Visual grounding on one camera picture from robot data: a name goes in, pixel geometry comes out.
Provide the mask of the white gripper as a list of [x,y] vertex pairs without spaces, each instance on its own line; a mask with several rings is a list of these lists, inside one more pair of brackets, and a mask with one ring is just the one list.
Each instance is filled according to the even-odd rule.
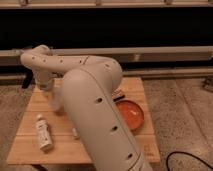
[[35,71],[34,78],[37,87],[43,91],[51,91],[54,87],[54,78],[51,72]]

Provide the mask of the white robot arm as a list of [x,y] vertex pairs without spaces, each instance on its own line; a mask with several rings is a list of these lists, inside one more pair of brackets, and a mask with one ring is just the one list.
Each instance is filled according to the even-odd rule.
[[43,91],[53,88],[54,73],[63,75],[64,109],[97,171],[153,171],[113,102],[112,93],[122,81],[122,68],[115,59],[54,55],[40,45],[24,51],[20,60]]

